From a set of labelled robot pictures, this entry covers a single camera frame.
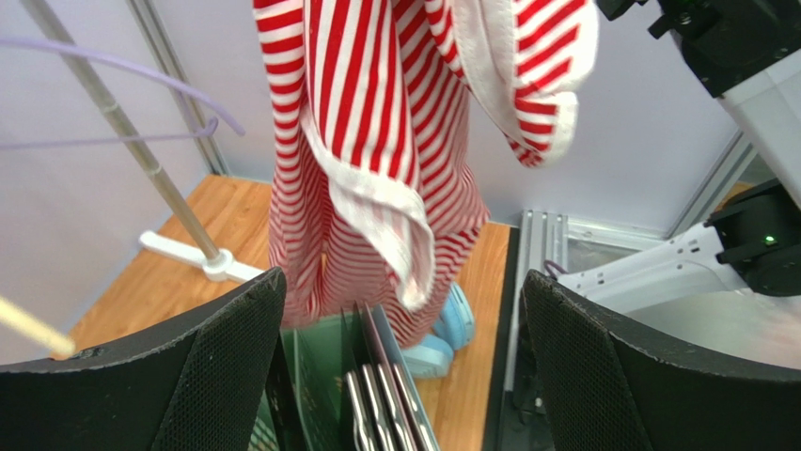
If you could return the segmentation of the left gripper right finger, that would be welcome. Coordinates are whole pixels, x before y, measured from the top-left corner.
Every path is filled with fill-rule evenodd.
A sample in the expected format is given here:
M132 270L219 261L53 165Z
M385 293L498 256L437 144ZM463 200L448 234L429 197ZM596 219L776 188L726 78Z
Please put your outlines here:
M522 299L558 450L796 450L800 373L659 332L532 270Z

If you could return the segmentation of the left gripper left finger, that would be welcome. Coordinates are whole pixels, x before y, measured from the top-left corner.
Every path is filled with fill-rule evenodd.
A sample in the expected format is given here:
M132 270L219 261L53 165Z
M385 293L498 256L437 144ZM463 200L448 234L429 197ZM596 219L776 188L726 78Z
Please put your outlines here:
M5 450L245 450L286 295L278 268L134 334L1 368Z

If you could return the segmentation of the cream wooden hanger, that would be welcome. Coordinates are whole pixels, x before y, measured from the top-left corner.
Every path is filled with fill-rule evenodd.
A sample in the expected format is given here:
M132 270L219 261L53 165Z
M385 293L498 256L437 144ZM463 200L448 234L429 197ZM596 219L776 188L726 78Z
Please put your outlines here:
M71 337L5 297L1 297L1 323L57 356L69 357L76 352L76 344Z

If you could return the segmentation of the red white striped tank top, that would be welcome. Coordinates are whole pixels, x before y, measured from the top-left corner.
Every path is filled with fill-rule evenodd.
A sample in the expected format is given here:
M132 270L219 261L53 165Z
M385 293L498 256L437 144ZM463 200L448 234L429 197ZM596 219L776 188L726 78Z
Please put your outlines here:
M472 102L519 163L570 148L593 70L591 1L256 1L275 173L282 324L381 305L432 330L490 212L467 163Z

